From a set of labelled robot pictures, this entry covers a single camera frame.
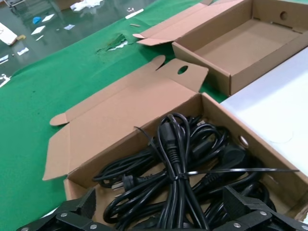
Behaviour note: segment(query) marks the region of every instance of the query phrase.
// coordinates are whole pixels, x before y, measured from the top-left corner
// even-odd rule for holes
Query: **green mat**
[[[60,129],[51,127],[50,119],[157,55],[174,58],[170,44],[144,47],[135,43],[132,34],[199,1],[158,0],[143,13],[122,19],[16,72],[0,90],[1,231],[12,231],[38,219],[65,200],[64,177],[42,181],[48,140]],[[107,51],[124,39],[129,45]],[[202,91],[218,101],[224,99],[206,85]]]

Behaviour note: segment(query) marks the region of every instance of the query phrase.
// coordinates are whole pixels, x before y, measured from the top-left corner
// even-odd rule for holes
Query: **cardboard tab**
[[[115,95],[116,93],[123,90],[130,84],[138,82],[139,79],[143,77],[142,75],[143,71],[146,71],[147,73],[152,73],[156,71],[164,63],[165,59],[166,58],[163,55],[155,57],[151,62],[139,68],[138,69],[139,71],[137,73],[133,72],[128,74],[127,76],[121,78],[117,82],[104,88],[104,90],[101,90],[93,94],[84,101],[70,108],[64,114],[56,115],[54,118],[51,119],[50,125],[58,126],[67,124],[69,121],[83,114],[87,110],[95,107],[100,102],[107,100],[109,97]]]
[[[54,117],[69,122],[49,142],[44,180],[72,172],[161,114],[190,99],[208,69],[164,56]]]
[[[205,0],[134,36],[143,39],[138,43],[147,46],[172,42],[242,1],[219,1],[219,4],[213,3],[207,6],[210,1]]]

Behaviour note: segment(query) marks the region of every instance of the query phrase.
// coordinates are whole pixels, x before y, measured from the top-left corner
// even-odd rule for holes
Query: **floor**
[[[80,12],[71,9],[60,11],[53,0],[26,0],[10,9],[0,5],[0,22],[15,34],[25,35],[26,39],[8,46],[0,41],[0,58],[9,55],[9,61],[0,65],[0,74],[11,76],[15,71],[38,61],[56,51],[59,51],[94,32],[127,16],[129,12],[140,10],[156,0],[103,0],[100,6],[86,8]],[[55,16],[48,22],[34,25],[35,16],[44,18],[54,13]],[[65,30],[68,24],[75,25],[71,30]],[[39,26],[46,26],[37,35],[31,33]],[[17,52],[29,48],[21,56]]]

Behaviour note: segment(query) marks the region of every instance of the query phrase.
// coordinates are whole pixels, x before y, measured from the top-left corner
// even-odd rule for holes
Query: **open cardboard box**
[[[198,93],[207,68],[177,59],[163,65],[164,60],[164,56],[156,57],[51,120],[51,125],[66,125],[50,139],[44,180],[67,174],[64,187],[68,200],[95,186],[93,219],[97,222],[105,224],[103,212],[120,192],[102,188],[92,178],[112,161],[147,146],[148,140],[134,126],[154,135],[161,118],[170,112],[203,115],[228,128],[234,141],[244,138],[248,151],[268,167],[294,168],[207,94]],[[272,173],[264,175],[263,181],[278,211],[295,216],[306,200],[307,177],[302,173]]]
[[[281,0],[219,0],[139,43],[175,40],[177,58],[208,67],[207,81],[233,95],[308,45],[307,13]]]

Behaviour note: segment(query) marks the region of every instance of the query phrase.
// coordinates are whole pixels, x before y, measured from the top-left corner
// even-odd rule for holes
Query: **metal rivet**
[[[233,226],[236,227],[236,228],[240,228],[241,227],[241,225],[239,223],[234,223]]]
[[[96,229],[97,228],[97,225],[91,225],[90,226],[90,229],[92,229],[92,230],[94,230],[94,229]]]

